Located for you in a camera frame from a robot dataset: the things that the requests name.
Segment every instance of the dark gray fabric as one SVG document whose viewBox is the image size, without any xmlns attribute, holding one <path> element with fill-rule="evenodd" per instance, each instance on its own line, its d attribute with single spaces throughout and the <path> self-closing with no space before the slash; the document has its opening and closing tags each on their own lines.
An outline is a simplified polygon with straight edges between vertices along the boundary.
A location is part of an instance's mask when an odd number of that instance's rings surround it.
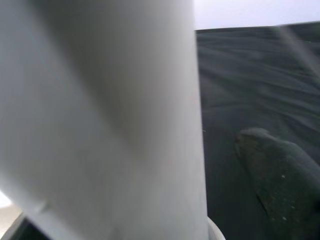
<svg viewBox="0 0 320 240">
<path fill-rule="evenodd" d="M 315 76 L 268 27 L 201 30 L 197 47 L 208 215 L 227 240 L 274 240 L 236 157 L 235 135 L 264 128 L 320 163 Z"/>
</svg>

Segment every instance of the dark bedsheet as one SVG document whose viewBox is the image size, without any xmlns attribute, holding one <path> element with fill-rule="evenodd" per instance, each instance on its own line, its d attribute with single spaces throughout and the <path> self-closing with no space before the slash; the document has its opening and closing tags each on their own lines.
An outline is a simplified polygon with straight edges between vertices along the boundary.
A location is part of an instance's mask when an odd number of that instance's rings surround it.
<svg viewBox="0 0 320 240">
<path fill-rule="evenodd" d="M 291 29 L 320 56 L 315 31 L 320 23 Z M 237 160 L 235 134 L 265 128 L 300 145 L 320 164 L 320 89 L 313 84 L 320 79 L 274 28 L 200 30 L 196 36 L 208 215 L 227 240 L 274 240 Z"/>
</svg>

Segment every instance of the white cylindrical object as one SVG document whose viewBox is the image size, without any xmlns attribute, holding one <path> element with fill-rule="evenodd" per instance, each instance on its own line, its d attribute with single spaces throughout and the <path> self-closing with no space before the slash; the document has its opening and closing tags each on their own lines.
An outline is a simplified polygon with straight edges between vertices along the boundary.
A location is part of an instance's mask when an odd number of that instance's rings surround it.
<svg viewBox="0 0 320 240">
<path fill-rule="evenodd" d="M 0 188 L 56 240 L 207 240 L 192 1 L 0 6 Z"/>
</svg>

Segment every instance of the white wall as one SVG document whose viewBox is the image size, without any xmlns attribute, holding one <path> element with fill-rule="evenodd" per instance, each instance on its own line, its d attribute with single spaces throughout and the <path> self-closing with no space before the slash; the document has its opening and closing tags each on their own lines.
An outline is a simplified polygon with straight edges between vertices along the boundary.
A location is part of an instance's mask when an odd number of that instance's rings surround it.
<svg viewBox="0 0 320 240">
<path fill-rule="evenodd" d="M 320 20 L 320 0 L 193 0 L 196 29 Z"/>
</svg>

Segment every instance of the white pipe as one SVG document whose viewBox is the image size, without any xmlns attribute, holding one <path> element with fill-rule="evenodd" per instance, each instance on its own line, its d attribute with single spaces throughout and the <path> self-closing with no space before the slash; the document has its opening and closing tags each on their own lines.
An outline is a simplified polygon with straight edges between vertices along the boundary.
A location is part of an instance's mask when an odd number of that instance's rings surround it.
<svg viewBox="0 0 320 240">
<path fill-rule="evenodd" d="M 191 0 L 0 6 L 0 188 L 56 240 L 207 240 Z"/>
</svg>

